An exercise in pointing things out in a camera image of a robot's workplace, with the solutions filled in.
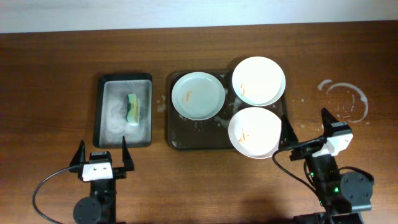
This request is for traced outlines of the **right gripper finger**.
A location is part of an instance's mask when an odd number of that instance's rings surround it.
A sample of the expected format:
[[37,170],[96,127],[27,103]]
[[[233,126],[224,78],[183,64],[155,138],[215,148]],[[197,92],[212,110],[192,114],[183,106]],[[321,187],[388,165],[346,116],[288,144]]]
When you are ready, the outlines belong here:
[[340,132],[340,122],[326,109],[321,109],[323,135],[326,137],[337,136]]
[[287,116],[284,114],[281,117],[281,133],[279,139],[279,149],[284,149],[299,142],[293,127],[291,126]]

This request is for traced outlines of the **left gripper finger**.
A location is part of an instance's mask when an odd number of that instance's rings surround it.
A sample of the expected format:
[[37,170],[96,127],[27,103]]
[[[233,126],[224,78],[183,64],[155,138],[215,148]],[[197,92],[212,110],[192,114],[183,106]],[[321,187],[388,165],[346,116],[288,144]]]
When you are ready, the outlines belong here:
[[70,167],[81,166],[84,163],[85,163],[85,142],[84,140],[81,140],[78,149],[75,155],[73,156],[69,166]]
[[123,157],[124,168],[126,170],[134,170],[134,162],[127,148],[127,142],[124,136],[122,139],[122,151],[123,151],[122,157]]

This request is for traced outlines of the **white plate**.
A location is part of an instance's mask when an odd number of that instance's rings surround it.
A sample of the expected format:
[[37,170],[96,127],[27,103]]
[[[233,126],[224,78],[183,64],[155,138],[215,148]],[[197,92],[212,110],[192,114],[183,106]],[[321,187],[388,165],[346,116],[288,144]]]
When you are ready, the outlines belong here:
[[268,106],[284,94],[285,74],[282,68],[266,57],[249,57],[233,70],[232,87],[235,94],[252,106]]
[[238,111],[228,125],[228,137],[235,150],[253,159],[267,159],[279,146],[282,121],[259,107]]

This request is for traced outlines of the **green yellow sponge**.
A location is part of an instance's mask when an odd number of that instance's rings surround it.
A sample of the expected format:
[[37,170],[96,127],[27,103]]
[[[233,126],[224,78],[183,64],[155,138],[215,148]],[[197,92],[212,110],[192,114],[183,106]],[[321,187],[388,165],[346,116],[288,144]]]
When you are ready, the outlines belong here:
[[126,121],[128,124],[137,126],[140,118],[140,100],[135,93],[128,94]]

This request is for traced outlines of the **pale green plate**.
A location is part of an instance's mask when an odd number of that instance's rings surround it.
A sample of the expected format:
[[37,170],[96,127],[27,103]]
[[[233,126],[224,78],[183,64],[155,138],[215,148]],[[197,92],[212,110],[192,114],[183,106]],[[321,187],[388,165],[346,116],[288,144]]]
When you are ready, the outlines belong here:
[[180,77],[172,87],[174,108],[190,120],[214,117],[223,107],[226,94],[221,82],[205,72],[191,72]]

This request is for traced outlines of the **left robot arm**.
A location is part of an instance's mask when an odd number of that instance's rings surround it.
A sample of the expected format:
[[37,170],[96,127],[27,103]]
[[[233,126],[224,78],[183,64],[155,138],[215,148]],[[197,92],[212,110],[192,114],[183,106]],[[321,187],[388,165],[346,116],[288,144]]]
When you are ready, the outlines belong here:
[[73,209],[76,223],[116,223],[116,181],[125,179],[126,173],[134,170],[134,162],[122,139],[123,166],[113,167],[111,153],[92,152],[85,159],[85,142],[70,162],[70,171],[78,174],[78,179],[90,184],[90,195],[80,199]]

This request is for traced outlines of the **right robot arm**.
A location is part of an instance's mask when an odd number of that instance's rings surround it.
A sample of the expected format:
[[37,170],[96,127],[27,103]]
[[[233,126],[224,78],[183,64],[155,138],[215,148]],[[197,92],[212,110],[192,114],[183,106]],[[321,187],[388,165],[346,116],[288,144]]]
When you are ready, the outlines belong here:
[[[374,177],[352,166],[338,167],[335,156],[353,139],[353,130],[338,121],[326,108],[321,109],[323,134],[300,142],[288,118],[281,118],[280,145],[273,153],[274,164],[287,175],[308,187],[319,200],[324,212],[294,216],[290,223],[362,223],[361,212],[372,209]],[[291,152],[291,161],[303,160],[303,180],[277,162],[276,155]]]

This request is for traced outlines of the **black soapy water tray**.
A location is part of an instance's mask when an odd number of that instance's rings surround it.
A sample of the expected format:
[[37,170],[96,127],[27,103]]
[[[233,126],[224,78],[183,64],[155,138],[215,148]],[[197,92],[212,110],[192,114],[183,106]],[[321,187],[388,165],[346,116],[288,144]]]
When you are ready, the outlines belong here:
[[[147,147],[152,141],[152,75],[142,72],[111,73],[99,77],[93,145],[100,149]],[[127,121],[128,95],[139,101],[139,119]]]

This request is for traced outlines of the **dark brown serving tray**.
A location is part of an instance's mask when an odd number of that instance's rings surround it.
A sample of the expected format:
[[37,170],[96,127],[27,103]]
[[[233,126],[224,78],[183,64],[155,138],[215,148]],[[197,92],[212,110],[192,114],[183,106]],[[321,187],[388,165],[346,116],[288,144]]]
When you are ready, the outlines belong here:
[[223,85],[225,102],[222,109],[206,120],[191,120],[180,115],[172,104],[172,88],[189,70],[169,76],[167,87],[167,141],[170,147],[179,151],[232,149],[228,136],[229,121],[238,111],[250,107],[235,94],[231,84],[231,70],[207,70]]

